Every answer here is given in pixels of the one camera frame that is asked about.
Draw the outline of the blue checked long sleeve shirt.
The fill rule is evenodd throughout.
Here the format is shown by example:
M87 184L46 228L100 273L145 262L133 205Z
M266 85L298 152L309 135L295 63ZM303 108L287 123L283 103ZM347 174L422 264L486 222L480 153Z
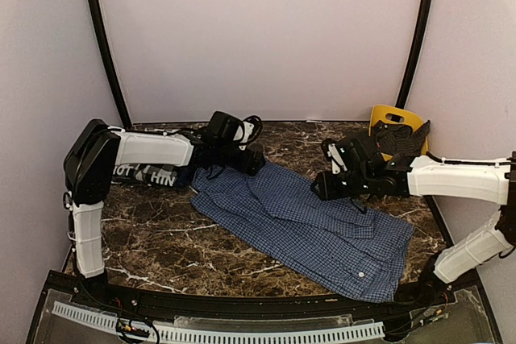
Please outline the blue checked long sleeve shirt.
M258 251L353 300L392 301L414 228L349 199L320 200L310 181L267 162L256 176L198 169L192 206Z

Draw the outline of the yellow plastic basket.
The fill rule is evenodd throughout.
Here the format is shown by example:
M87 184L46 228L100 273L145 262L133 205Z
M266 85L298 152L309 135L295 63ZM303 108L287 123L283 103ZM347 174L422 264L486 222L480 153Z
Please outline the yellow plastic basket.
M373 137L384 160L394 156L420 156L428 151L427 137L431 121L394 106L372 108L369 135Z

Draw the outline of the black white plaid shirt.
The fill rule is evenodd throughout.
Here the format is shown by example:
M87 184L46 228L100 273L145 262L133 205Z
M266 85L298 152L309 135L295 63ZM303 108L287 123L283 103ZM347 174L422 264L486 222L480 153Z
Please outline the black white plaid shirt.
M172 165L120 164L114 167L114 183L142 183L151 186L173 187L176 179Z

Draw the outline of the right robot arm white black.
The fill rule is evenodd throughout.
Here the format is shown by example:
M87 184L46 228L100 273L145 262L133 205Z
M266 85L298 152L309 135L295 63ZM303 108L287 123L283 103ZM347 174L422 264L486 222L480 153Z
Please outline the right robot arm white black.
M455 246L430 260L428 273L412 287L411 299L427 307L467 271L515 249L515 158L450 160L431 153L394 155L386 159L376 140L366 134L338 142L327 139L322 150L331 170L311 185L322 200L361 195L394 197L445 196L487 201L495 214Z

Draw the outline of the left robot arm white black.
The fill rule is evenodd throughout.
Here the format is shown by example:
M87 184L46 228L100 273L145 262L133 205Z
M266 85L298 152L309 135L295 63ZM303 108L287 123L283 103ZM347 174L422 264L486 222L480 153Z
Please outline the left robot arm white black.
M97 309L114 301L113 289L96 278L105 272L101 220L114 182L182 189L199 168L216 167L254 176L264 166L264 156L249 145L262 128L255 115L240 120L221 111L205 126L172 131L128 130L91 120L64 158L68 236L78 273L88 279L83 297Z

